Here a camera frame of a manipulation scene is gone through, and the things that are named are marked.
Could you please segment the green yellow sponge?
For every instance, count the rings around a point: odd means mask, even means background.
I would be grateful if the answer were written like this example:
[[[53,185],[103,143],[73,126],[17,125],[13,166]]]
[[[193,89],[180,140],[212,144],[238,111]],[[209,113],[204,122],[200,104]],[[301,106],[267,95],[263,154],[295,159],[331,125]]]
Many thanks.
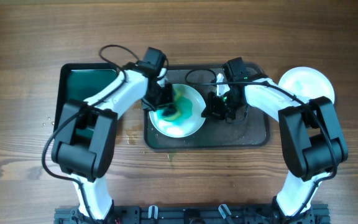
[[[174,89],[173,103],[162,111],[161,117],[164,121],[174,121],[181,116],[181,110],[177,106],[177,102],[183,97],[184,91]]]

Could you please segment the white plate back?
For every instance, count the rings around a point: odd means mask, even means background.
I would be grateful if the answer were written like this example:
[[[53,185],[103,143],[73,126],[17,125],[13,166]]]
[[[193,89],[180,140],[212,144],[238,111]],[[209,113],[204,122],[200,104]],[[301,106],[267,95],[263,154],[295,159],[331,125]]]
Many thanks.
[[[201,113],[206,108],[206,103],[201,94],[191,86],[173,84],[173,89],[181,95],[175,102],[179,116],[173,121],[166,121],[162,118],[162,110],[150,111],[148,116],[153,127],[162,134],[171,138],[183,138],[202,127],[205,118]]]

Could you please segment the white plate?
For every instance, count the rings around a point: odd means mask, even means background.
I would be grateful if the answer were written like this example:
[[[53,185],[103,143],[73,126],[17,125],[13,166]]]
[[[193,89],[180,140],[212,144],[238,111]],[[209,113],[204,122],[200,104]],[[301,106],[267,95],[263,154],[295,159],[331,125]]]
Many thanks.
[[[310,67],[295,67],[283,74],[278,85],[296,95],[309,98],[325,96],[335,104],[332,83],[320,71]]]
[[[148,116],[153,127],[162,134],[171,138],[183,138],[202,127],[205,118],[201,113],[206,108],[206,103],[201,94],[191,86],[173,84],[173,89],[181,95],[175,102],[179,116],[173,121],[166,121],[162,118],[162,110],[150,111]]]

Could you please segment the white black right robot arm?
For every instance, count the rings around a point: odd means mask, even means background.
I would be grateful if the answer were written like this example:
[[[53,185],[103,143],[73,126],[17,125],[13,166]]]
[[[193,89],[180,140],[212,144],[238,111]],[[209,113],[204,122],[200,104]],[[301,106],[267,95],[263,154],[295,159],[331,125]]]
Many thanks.
[[[288,175],[273,204],[281,222],[300,219],[320,184],[333,179],[348,158],[333,102],[325,95],[296,94],[264,74],[228,82],[215,79],[212,84],[238,91],[246,105],[278,121]]]

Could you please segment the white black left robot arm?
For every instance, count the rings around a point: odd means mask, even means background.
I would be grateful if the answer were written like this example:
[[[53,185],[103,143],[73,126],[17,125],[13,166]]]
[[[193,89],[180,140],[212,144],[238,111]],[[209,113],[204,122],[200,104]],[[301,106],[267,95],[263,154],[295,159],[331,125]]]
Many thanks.
[[[80,204],[71,221],[118,223],[105,177],[114,155],[117,122],[137,100],[148,96],[154,110],[171,103],[173,88],[164,82],[166,74],[165,67],[121,69],[101,91],[63,105],[58,125],[44,146],[62,174],[47,167],[45,155],[42,166],[52,177],[75,185]]]

